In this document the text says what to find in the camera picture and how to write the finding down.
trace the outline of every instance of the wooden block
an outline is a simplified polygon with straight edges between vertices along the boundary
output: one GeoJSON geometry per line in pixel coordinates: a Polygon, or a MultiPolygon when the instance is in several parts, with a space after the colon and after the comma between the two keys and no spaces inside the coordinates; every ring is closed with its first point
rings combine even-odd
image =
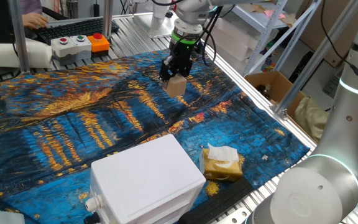
{"type": "Polygon", "coordinates": [[[175,75],[168,81],[167,88],[164,88],[164,91],[168,94],[170,98],[183,95],[186,92],[187,79],[180,74],[175,75]]]}

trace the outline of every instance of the white box lid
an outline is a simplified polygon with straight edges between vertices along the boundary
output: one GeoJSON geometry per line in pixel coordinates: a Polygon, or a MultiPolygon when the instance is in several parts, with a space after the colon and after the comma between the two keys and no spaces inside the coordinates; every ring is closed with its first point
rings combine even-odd
{"type": "Polygon", "coordinates": [[[205,178],[171,134],[91,165],[116,218],[127,223],[205,183],[205,178]]]}

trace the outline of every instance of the person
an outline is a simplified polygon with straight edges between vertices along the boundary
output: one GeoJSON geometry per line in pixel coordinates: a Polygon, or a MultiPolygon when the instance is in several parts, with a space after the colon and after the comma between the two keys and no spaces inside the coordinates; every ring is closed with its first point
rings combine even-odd
{"type": "Polygon", "coordinates": [[[48,18],[42,15],[40,0],[20,0],[22,5],[23,26],[29,29],[46,27],[48,18]]]}

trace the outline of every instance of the green button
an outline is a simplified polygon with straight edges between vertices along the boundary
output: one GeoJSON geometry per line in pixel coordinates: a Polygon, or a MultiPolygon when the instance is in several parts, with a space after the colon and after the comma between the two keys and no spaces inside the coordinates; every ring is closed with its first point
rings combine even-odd
{"type": "Polygon", "coordinates": [[[78,36],[78,37],[77,37],[77,40],[80,41],[80,42],[82,42],[82,41],[84,41],[84,37],[83,37],[83,36],[78,36]]]}

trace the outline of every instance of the white plastic box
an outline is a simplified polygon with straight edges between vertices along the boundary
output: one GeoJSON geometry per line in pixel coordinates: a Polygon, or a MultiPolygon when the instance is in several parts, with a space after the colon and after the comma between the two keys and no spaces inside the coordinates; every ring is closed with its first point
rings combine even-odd
{"type": "Polygon", "coordinates": [[[83,60],[92,57],[92,43],[85,35],[73,36],[70,39],[76,45],[74,60],[83,60]]]}
{"type": "Polygon", "coordinates": [[[60,66],[74,63],[77,53],[75,43],[69,37],[60,37],[50,41],[52,47],[52,58],[55,59],[60,66]]]}
{"type": "Polygon", "coordinates": [[[102,224],[174,223],[190,210],[204,183],[171,134],[91,165],[91,194],[103,205],[95,209],[102,224]]]}

